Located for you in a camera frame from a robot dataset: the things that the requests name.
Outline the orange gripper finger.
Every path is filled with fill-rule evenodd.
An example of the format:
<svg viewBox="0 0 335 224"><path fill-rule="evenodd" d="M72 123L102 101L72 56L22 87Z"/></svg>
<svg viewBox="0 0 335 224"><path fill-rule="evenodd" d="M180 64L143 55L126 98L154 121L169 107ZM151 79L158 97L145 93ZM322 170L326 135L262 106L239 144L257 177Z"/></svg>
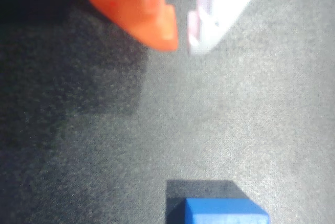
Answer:
<svg viewBox="0 0 335 224"><path fill-rule="evenodd" d="M175 10L165 0L89 0L104 16L144 45L175 51L178 33Z"/></svg>

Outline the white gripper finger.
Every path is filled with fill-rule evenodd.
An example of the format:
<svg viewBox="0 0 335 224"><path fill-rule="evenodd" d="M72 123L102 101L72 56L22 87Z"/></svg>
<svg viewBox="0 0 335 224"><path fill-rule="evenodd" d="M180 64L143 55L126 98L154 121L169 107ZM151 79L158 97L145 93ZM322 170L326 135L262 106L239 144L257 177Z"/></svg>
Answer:
<svg viewBox="0 0 335 224"><path fill-rule="evenodd" d="M190 55L205 55L214 49L237 21L251 0L196 0L187 14Z"/></svg>

